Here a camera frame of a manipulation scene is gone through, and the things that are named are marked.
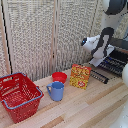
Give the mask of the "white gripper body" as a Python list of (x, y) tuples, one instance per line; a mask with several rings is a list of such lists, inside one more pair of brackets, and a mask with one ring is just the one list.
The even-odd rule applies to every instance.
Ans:
[(91, 59), (90, 64), (93, 64), (95, 67), (97, 67), (113, 50), (114, 50), (114, 47), (112, 45), (98, 48), (94, 52), (93, 58)]

